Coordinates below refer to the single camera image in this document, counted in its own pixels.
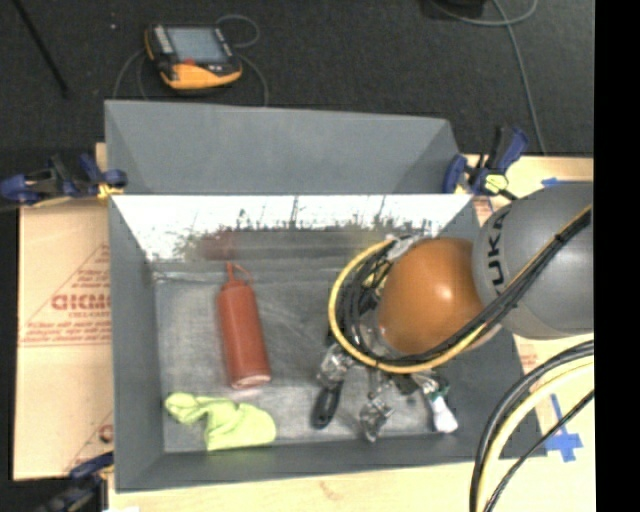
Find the orange device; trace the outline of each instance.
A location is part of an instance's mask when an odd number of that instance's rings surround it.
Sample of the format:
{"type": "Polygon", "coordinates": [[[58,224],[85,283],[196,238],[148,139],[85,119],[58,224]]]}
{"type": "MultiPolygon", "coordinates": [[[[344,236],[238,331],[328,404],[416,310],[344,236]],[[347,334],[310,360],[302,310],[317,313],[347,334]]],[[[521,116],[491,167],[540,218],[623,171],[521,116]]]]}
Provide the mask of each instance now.
{"type": "Polygon", "coordinates": [[[145,47],[162,80],[181,94],[201,94],[234,82],[242,63],[217,25],[155,23],[145,47]]]}

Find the black cable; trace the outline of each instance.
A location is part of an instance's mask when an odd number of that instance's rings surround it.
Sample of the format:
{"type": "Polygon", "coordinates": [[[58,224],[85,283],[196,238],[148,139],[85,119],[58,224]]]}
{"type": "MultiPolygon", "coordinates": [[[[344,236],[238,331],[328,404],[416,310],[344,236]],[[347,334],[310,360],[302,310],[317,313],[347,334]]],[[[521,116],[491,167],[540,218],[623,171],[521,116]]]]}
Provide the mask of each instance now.
{"type": "Polygon", "coordinates": [[[563,426],[565,426],[569,421],[571,421],[578,413],[580,413],[586,406],[593,400],[595,396],[595,390],[591,390],[587,393],[567,414],[565,414],[544,436],[542,436],[538,442],[536,442],[527,452],[522,455],[518,461],[509,468],[509,471],[502,477],[500,483],[496,486],[495,490],[491,494],[491,497],[487,501],[487,504],[484,507],[484,512],[491,512],[494,508],[498,499],[504,492],[507,484],[511,481],[513,476],[516,474],[518,469],[527,461],[533,453],[538,450],[541,446],[544,445],[551,437],[553,437],[556,432],[558,432],[563,426]]]}
{"type": "Polygon", "coordinates": [[[573,362],[577,359],[589,357],[595,353],[594,341],[586,341],[571,347],[555,355],[537,368],[531,370],[527,375],[514,384],[503,396],[492,412],[485,429],[480,437],[476,451],[475,464],[471,475],[471,488],[469,494],[469,510],[475,512],[477,506],[477,492],[480,476],[484,470],[484,459],[495,433],[504,423],[507,411],[514,408],[523,397],[529,392],[531,386],[541,379],[545,374],[558,368],[559,366],[573,362]]]}
{"type": "Polygon", "coordinates": [[[353,297],[361,292],[361,284],[370,275],[373,265],[386,255],[390,246],[385,246],[382,250],[372,254],[365,260],[360,268],[355,272],[351,283],[346,286],[344,304],[350,304],[350,312],[344,317],[345,332],[350,334],[345,336],[346,339],[361,352],[376,359],[380,363],[394,364],[396,366],[411,366],[417,362],[423,362],[449,351],[452,347],[464,340],[473,331],[482,324],[486,324],[484,329],[477,335],[480,338],[497,325],[515,306],[518,300],[531,287],[536,278],[549,264],[553,256],[564,247],[564,245],[575,236],[580,230],[589,225],[591,222],[591,209],[583,211],[569,225],[565,226],[559,233],[555,235],[533,261],[527,266],[524,272],[518,275],[498,297],[496,297],[487,307],[485,307],[473,320],[463,326],[455,334],[443,341],[437,347],[420,354],[404,356],[401,358],[385,358],[373,355],[373,353],[364,347],[360,342],[362,335],[359,326],[359,314],[357,308],[353,306],[353,297]]]}
{"type": "Polygon", "coordinates": [[[26,9],[24,8],[20,0],[13,0],[13,5],[18,11],[18,14],[20,14],[22,21],[27,26],[27,29],[29,30],[29,34],[31,34],[31,38],[34,40],[34,42],[38,46],[38,49],[40,50],[42,57],[44,57],[44,60],[46,61],[47,66],[49,66],[51,73],[53,73],[53,76],[56,79],[56,82],[58,82],[58,86],[60,87],[60,92],[62,93],[62,97],[65,99],[68,99],[71,89],[69,89],[69,86],[67,85],[67,82],[65,82],[64,78],[62,77],[62,74],[60,73],[58,66],[53,61],[53,58],[51,57],[49,50],[47,50],[47,47],[45,46],[44,41],[42,40],[42,38],[40,37],[40,34],[38,33],[38,29],[36,29],[35,25],[31,21],[31,17],[29,16],[29,13],[26,11],[26,9]]]}

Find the black cable wire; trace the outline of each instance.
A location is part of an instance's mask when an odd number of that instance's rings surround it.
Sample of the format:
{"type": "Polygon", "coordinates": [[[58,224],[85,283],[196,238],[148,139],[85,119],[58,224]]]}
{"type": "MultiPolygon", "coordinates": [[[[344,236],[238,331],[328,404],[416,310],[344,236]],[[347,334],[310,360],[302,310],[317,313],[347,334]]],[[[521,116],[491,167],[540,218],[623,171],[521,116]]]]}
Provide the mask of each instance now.
{"type": "Polygon", "coordinates": [[[492,412],[485,429],[480,437],[478,448],[476,450],[475,463],[473,473],[471,475],[471,487],[469,494],[469,510],[475,512],[477,506],[477,493],[480,476],[484,471],[484,461],[487,450],[493,441],[493,438],[505,421],[507,411],[513,409],[520,403],[523,397],[529,392],[531,386],[540,380],[548,372],[565,365],[567,363],[589,357],[595,353],[594,341],[586,341],[574,347],[560,352],[537,368],[531,370],[527,375],[514,384],[509,391],[503,396],[498,405],[492,412]]]}
{"type": "Polygon", "coordinates": [[[595,396],[595,390],[591,390],[587,393],[567,414],[565,414],[544,436],[542,436],[538,442],[536,442],[527,452],[522,455],[518,461],[509,468],[509,471],[502,477],[495,490],[491,494],[491,497],[487,501],[484,507],[484,512],[491,512],[500,499],[500,496],[504,492],[507,484],[511,481],[518,469],[527,461],[536,450],[543,446],[556,432],[558,432],[563,426],[571,421],[578,413],[580,413],[588,404],[593,400],[595,396]]]}
{"type": "Polygon", "coordinates": [[[484,323],[486,326],[477,335],[477,337],[480,338],[489,332],[511,311],[518,300],[520,300],[544,268],[549,264],[553,256],[555,256],[555,254],[560,251],[560,249],[562,249],[562,247],[564,247],[564,245],[573,236],[589,225],[590,222],[591,210],[588,209],[582,212],[582,214],[574,219],[569,225],[565,226],[559,233],[557,233],[553,240],[550,241],[549,245],[536,255],[535,259],[529,264],[525,271],[516,277],[516,279],[509,284],[507,289],[505,289],[487,307],[485,307],[485,309],[483,309],[482,312],[480,312],[480,314],[478,314],[473,320],[459,329],[458,332],[431,350],[401,358],[385,358],[374,355],[360,342],[362,334],[359,326],[359,313],[357,308],[353,305],[354,300],[356,300],[354,297],[358,297],[358,294],[361,293],[362,283],[370,275],[371,269],[376,262],[384,258],[387,251],[391,248],[390,246],[385,246],[382,250],[369,256],[369,258],[367,258],[355,272],[351,282],[348,285],[345,285],[346,291],[343,292],[345,294],[344,304],[350,305],[349,308],[346,308],[350,311],[348,311],[344,317],[345,333],[348,334],[345,337],[354,346],[354,348],[357,348],[362,353],[373,357],[378,362],[394,364],[397,366],[411,366],[413,364],[438,357],[439,355],[449,351],[484,323]]]}

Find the yellow cable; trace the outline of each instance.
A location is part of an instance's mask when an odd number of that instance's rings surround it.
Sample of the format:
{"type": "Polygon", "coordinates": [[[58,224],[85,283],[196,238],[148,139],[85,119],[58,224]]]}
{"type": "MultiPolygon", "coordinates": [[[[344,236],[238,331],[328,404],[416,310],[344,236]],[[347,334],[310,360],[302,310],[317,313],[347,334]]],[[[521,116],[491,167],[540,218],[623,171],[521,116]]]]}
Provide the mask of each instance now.
{"type": "Polygon", "coordinates": [[[553,393],[556,389],[558,389],[563,384],[566,384],[568,381],[575,379],[589,370],[593,370],[594,361],[589,363],[582,364],[580,366],[575,366],[560,375],[554,377],[550,381],[544,383],[538,389],[536,389],[533,393],[531,393],[522,403],[516,407],[513,412],[507,417],[505,422],[502,424],[494,441],[491,443],[491,446],[487,450],[487,456],[485,458],[485,465],[480,475],[480,479],[478,480],[478,500],[476,505],[476,512],[481,512],[487,504],[487,501],[491,497],[491,494],[487,493],[487,479],[485,477],[487,473],[487,469],[494,464],[500,454],[502,453],[502,449],[504,445],[507,443],[513,431],[517,428],[520,422],[524,419],[524,417],[538,405],[544,398],[547,398],[551,393],[553,393]]]}
{"type": "Polygon", "coordinates": [[[378,242],[375,245],[365,249],[358,256],[356,256],[353,260],[351,260],[346,267],[342,269],[338,278],[336,279],[333,288],[331,289],[331,294],[329,295],[329,324],[331,326],[331,331],[335,336],[338,343],[344,348],[349,355],[351,355],[354,359],[360,361],[367,366],[372,366],[374,368],[380,368],[381,370],[389,373],[415,373],[423,370],[428,370],[435,366],[441,365],[447,362],[449,359],[457,356],[460,352],[462,352],[467,346],[469,346],[473,341],[475,341],[478,333],[482,331],[485,327],[485,323],[483,323],[480,327],[474,330],[471,334],[469,334],[466,338],[458,342],[456,345],[451,347],[444,354],[435,357],[429,361],[414,364],[411,366],[396,366],[389,363],[382,363],[375,360],[373,357],[367,356],[363,354],[358,349],[356,349],[349,341],[345,338],[344,334],[340,330],[338,326],[338,320],[336,318],[336,302],[338,300],[338,294],[340,293],[340,288],[342,287],[342,283],[345,281],[349,273],[357,267],[361,261],[368,258],[371,254],[377,252],[378,250],[386,247],[393,240],[383,240],[382,242],[378,242]]]}

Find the cardboard sheet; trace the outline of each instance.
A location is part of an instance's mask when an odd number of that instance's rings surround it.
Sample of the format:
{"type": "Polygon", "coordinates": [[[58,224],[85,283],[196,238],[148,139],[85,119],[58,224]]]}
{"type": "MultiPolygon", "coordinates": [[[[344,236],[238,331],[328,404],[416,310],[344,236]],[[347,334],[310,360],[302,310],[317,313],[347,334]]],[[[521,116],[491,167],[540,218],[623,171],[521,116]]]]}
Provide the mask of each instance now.
{"type": "Polygon", "coordinates": [[[14,479],[65,475],[113,447],[106,207],[20,218],[14,479]]]}

